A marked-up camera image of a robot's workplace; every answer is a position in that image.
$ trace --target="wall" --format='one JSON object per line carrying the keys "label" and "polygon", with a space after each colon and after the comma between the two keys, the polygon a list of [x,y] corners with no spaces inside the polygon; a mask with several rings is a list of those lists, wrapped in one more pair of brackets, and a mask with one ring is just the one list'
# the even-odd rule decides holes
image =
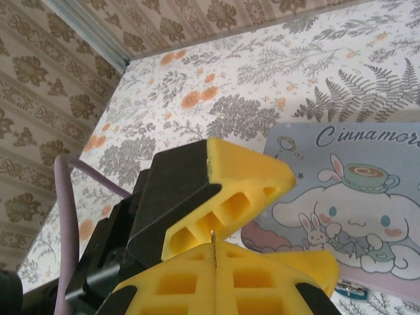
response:
{"label": "wall", "polygon": [[0,269],[17,269],[119,74],[41,0],[0,1]]}
{"label": "wall", "polygon": [[131,57],[351,0],[76,0]]}

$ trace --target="yellow foam piece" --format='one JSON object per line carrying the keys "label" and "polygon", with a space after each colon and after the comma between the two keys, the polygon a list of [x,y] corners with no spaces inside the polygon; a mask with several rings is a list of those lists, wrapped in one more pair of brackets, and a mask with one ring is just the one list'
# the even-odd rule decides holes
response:
{"label": "yellow foam piece", "polygon": [[284,162],[218,138],[207,140],[207,170],[222,189],[167,229],[163,261],[210,242],[211,230],[226,239],[296,185]]}
{"label": "yellow foam piece", "polygon": [[332,252],[296,251],[263,255],[278,263],[307,274],[320,285],[322,291],[324,291],[326,295],[329,297],[332,296],[340,273],[339,265],[335,262]]}
{"label": "yellow foam piece", "polygon": [[[207,243],[125,280],[114,292],[137,288],[125,315],[310,315],[295,285],[320,287],[317,277],[336,281],[337,262],[324,251],[294,254],[257,254],[224,241]],[[287,265],[292,256],[324,263],[295,270]]]}

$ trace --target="floral wallpaper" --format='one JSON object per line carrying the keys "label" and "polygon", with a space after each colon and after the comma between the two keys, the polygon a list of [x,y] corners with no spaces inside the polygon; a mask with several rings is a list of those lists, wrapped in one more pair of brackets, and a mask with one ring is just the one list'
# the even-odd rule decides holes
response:
{"label": "floral wallpaper", "polygon": [[[262,152],[284,121],[419,123],[419,21],[419,0],[371,1],[136,60],[81,159],[132,190],[154,154],[208,137]],[[119,198],[80,171],[72,180],[82,251]],[[58,276],[59,231],[54,207],[19,271],[25,290]],[[380,292],[333,301],[345,315],[420,312]]]}
{"label": "floral wallpaper", "polygon": [[40,0],[0,0],[0,269],[16,270],[120,75]]}
{"label": "floral wallpaper", "polygon": [[131,57],[353,0],[76,0]]}

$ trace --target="orange flower print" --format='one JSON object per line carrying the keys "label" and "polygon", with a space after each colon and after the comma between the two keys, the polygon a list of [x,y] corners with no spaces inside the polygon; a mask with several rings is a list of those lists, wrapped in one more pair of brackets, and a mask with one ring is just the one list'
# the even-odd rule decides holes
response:
{"label": "orange flower print", "polygon": [[110,123],[105,124],[105,126],[102,128],[102,131],[107,131],[111,127]]}
{"label": "orange flower print", "polygon": [[106,206],[102,209],[102,215],[103,215],[104,217],[107,217],[107,216],[110,214],[111,210],[112,210],[111,205],[106,205]]}
{"label": "orange flower print", "polygon": [[378,41],[381,41],[382,39],[385,39],[385,38],[387,38],[388,37],[388,33],[387,32],[383,32],[383,33],[380,33],[379,35],[377,35],[376,36],[376,39],[378,40]]}
{"label": "orange flower print", "polygon": [[98,138],[97,142],[94,144],[94,146],[99,148],[99,147],[103,146],[105,142],[106,142],[106,137],[105,136],[100,136]]}
{"label": "orange flower print", "polygon": [[204,90],[201,94],[202,100],[211,100],[213,97],[215,97],[218,93],[219,89],[216,87],[209,87],[208,89]]}
{"label": "orange flower print", "polygon": [[209,83],[209,82],[212,82],[212,80],[214,80],[215,79],[215,74],[214,73],[212,73],[212,74],[210,74],[210,75],[208,75],[206,78],[205,78],[205,82],[206,83]]}
{"label": "orange flower print", "polygon": [[284,97],[281,97],[275,98],[274,100],[276,100],[278,109],[282,111],[283,107],[286,105],[286,99]]}
{"label": "orange flower print", "polygon": [[168,52],[165,56],[162,57],[160,60],[161,66],[166,66],[168,63],[170,63],[173,60],[174,54],[173,52]]}
{"label": "orange flower print", "polygon": [[91,237],[93,233],[92,219],[86,219],[79,225],[79,240],[84,241]]}
{"label": "orange flower print", "polygon": [[98,136],[92,135],[90,137],[89,141],[87,142],[85,148],[83,149],[83,151],[88,152],[88,151],[92,150],[92,148],[95,146],[97,140],[98,140]]}
{"label": "orange flower print", "polygon": [[293,84],[292,82],[287,82],[289,85],[286,87],[286,90],[293,91],[294,89],[297,89],[297,84]]}
{"label": "orange flower print", "polygon": [[184,109],[193,108],[200,100],[200,94],[197,91],[188,93],[181,101],[181,107]]}
{"label": "orange flower print", "polygon": [[181,59],[183,56],[185,56],[185,54],[186,54],[186,50],[183,49],[183,50],[177,52],[177,54],[175,55],[175,59]]}
{"label": "orange flower print", "polygon": [[316,77],[312,77],[312,78],[308,79],[308,82],[310,84],[315,84],[315,83],[318,83],[318,79]]}
{"label": "orange flower print", "polygon": [[348,51],[350,51],[348,54],[347,54],[347,58],[349,58],[349,59],[351,59],[351,58],[354,58],[355,56],[360,56],[360,51],[354,51],[354,50],[352,50],[352,49],[347,49]]}

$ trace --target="white puppy cartoon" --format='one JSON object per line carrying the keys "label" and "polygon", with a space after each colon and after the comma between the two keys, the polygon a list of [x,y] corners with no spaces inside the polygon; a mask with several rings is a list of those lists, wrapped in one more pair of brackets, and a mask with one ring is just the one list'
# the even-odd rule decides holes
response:
{"label": "white puppy cartoon", "polygon": [[399,178],[371,165],[343,167],[331,155],[334,170],[323,170],[318,179],[337,181],[313,188],[290,203],[277,203],[274,218],[298,227],[299,220],[315,214],[327,234],[324,249],[337,260],[366,272],[392,272],[402,279],[420,278],[420,206],[409,198],[386,194]]}

